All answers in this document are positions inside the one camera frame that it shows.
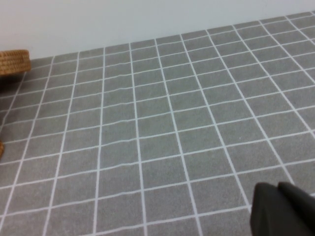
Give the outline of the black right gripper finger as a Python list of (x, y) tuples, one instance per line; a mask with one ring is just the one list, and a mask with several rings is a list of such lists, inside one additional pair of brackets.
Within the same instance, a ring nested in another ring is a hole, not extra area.
[(253, 236), (313, 236), (315, 198), (289, 182), (255, 185), (250, 227)]

